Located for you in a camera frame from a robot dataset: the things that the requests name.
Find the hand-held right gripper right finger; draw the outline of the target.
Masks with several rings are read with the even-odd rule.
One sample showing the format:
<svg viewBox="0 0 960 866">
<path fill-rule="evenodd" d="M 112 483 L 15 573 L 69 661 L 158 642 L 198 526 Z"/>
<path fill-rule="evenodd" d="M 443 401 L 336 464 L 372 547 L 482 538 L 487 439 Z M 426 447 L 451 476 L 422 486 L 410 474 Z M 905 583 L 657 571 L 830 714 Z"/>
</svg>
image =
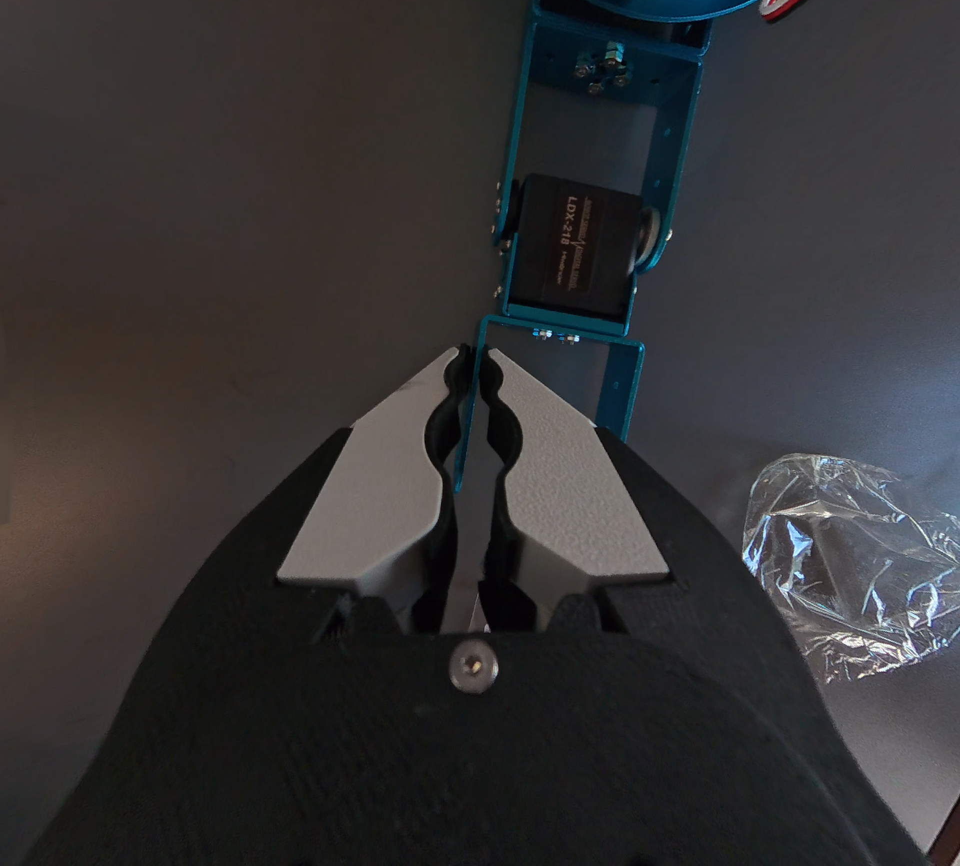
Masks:
<svg viewBox="0 0 960 866">
<path fill-rule="evenodd" d="M 566 596 L 670 575 L 594 423 L 496 348 L 482 356 L 494 483 L 482 578 L 493 632 L 544 628 Z"/>
</svg>

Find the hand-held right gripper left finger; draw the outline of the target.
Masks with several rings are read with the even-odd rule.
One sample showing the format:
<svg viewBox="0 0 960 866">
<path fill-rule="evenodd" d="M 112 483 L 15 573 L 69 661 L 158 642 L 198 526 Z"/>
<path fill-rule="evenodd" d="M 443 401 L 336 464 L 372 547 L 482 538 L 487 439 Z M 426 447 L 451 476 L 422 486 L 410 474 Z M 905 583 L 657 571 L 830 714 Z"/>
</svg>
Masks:
<svg viewBox="0 0 960 866">
<path fill-rule="evenodd" d="M 412 631 L 440 630 L 458 548 L 446 460 L 471 374 L 472 349 L 452 347 L 354 422 L 279 582 L 378 597 Z"/>
</svg>

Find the blue toy robot arm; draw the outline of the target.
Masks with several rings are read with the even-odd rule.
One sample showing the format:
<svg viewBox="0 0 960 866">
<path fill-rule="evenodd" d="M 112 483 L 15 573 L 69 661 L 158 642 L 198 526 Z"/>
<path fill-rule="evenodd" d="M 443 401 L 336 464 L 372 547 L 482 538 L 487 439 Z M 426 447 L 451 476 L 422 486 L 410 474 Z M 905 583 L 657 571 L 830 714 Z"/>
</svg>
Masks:
<svg viewBox="0 0 960 866">
<path fill-rule="evenodd" d="M 639 277 L 668 241 L 713 20 L 758 0 L 531 0 L 493 243 L 504 261 L 492 323 L 543 341 L 606 344 L 595 422 L 626 440 L 642 344 L 628 339 Z M 513 178 L 529 87 L 654 113 L 638 193 L 571 176 Z"/>
</svg>

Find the clear plastic wrap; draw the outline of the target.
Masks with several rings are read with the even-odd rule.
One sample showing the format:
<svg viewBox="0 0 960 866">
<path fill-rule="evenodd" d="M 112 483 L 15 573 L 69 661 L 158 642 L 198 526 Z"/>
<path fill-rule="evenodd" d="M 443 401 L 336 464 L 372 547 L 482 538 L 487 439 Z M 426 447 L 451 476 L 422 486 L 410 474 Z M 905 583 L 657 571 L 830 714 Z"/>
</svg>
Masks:
<svg viewBox="0 0 960 866">
<path fill-rule="evenodd" d="M 958 642 L 957 516 L 888 469 L 820 454 L 783 456 L 751 488 L 742 559 L 822 684 Z"/>
</svg>

